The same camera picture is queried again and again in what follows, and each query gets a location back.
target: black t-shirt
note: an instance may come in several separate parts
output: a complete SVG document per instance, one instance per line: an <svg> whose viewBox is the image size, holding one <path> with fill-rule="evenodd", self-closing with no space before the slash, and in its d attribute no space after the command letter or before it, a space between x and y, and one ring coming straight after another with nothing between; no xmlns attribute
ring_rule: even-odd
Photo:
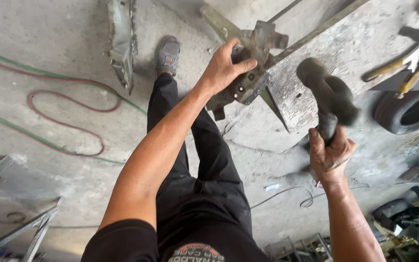
<svg viewBox="0 0 419 262"><path fill-rule="evenodd" d="M201 201L208 207L214 201ZM142 220L123 220L98 231L88 243L82 262L269 262L253 238L230 218L211 210L188 209L168 237L158 236Z"/></svg>

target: left hand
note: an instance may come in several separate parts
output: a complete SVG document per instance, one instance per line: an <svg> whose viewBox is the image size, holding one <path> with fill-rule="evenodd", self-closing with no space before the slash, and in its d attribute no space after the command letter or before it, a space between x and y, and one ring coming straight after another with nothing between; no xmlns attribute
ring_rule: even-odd
<svg viewBox="0 0 419 262"><path fill-rule="evenodd" d="M225 45L218 48L201 76L198 84L208 88L211 95L219 93L226 88L237 76L246 73L257 66L256 59L248 59L238 64L233 64L230 58L232 49L240 44L240 40L232 38Z"/></svg>

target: tire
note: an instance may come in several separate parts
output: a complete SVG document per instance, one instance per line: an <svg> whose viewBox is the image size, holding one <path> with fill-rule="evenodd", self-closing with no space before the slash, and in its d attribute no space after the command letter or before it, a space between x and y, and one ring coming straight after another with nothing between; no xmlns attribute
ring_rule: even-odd
<svg viewBox="0 0 419 262"><path fill-rule="evenodd" d="M374 120L387 131L402 135L419 130L419 91L411 91L404 98L387 92L374 111Z"/></svg>

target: hammer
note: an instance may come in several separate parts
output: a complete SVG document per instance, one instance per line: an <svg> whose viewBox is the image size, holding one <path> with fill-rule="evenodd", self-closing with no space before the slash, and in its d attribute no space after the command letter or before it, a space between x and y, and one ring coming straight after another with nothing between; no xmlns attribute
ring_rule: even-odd
<svg viewBox="0 0 419 262"><path fill-rule="evenodd" d="M308 87L318 104L318 131L326 146L334 138L337 124L352 125L358 116L353 105L353 95L347 84L329 73L318 59L303 60L297 68L297 76Z"/></svg>

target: black pants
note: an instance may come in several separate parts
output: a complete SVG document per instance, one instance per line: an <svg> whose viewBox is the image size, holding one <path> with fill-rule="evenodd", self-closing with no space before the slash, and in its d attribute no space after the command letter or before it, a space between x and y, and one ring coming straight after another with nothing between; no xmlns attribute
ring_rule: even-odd
<svg viewBox="0 0 419 262"><path fill-rule="evenodd" d="M177 82L169 74L161 74L154 82L149 101L147 132L178 103ZM192 194L218 195L224 197L227 211L251 235L250 206L243 191L243 183L232 160L229 146L204 108L191 129L200 158L198 178L190 176L184 142L156 196L158 224L169 219L176 199Z"/></svg>

